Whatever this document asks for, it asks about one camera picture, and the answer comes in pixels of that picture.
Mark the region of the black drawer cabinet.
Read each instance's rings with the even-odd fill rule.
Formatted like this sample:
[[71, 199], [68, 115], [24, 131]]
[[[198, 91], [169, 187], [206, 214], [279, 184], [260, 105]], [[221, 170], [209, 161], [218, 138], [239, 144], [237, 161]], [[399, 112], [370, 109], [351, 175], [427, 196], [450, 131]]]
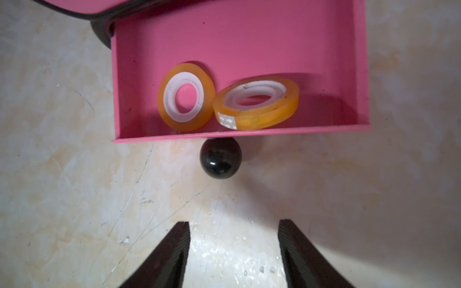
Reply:
[[117, 20], [126, 18], [141, 12], [144, 9], [159, 7], [167, 4], [169, 1], [121, 1], [120, 4], [110, 5], [108, 9], [98, 13], [79, 13], [75, 8], [69, 10], [63, 7], [63, 4], [55, 5], [52, 1], [34, 1], [39, 5], [53, 10], [54, 12], [87, 20], [97, 38], [108, 48], [111, 49], [110, 40], [114, 35], [114, 23]]

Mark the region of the pink drawer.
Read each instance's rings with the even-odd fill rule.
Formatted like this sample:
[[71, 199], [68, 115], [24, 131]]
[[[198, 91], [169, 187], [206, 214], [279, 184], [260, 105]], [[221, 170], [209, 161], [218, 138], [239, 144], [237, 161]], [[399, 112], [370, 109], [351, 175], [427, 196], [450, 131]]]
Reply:
[[161, 119], [161, 82], [185, 62], [217, 90], [255, 76], [296, 82], [297, 111], [263, 135], [370, 127], [364, 1], [172, 1], [116, 21], [111, 52], [117, 143], [240, 135], [215, 118], [188, 133]]

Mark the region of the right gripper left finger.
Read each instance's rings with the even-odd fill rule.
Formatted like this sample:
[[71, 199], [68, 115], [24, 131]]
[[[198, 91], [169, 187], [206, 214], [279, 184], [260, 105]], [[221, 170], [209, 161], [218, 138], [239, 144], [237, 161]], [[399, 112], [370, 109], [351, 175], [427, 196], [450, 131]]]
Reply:
[[177, 222], [121, 288], [181, 288], [190, 248], [190, 225]]

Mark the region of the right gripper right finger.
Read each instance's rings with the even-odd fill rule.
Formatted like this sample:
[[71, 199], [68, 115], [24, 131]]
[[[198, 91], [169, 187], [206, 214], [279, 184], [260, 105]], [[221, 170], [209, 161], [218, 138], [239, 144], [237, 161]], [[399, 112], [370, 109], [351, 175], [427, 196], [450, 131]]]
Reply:
[[292, 220], [279, 221], [277, 236], [289, 288], [352, 287]]

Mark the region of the orange tape roll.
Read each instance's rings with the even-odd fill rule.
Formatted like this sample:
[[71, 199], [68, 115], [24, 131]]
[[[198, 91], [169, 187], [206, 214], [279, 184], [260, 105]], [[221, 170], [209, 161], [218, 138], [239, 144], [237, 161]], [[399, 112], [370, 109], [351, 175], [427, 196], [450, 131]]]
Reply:
[[162, 120], [173, 130], [193, 132], [213, 114], [214, 82], [199, 66], [184, 63], [173, 67], [163, 78], [157, 96]]
[[212, 106], [223, 127], [239, 131], [261, 130], [293, 116], [299, 96], [300, 89], [293, 80], [261, 76], [244, 79], [221, 90]]

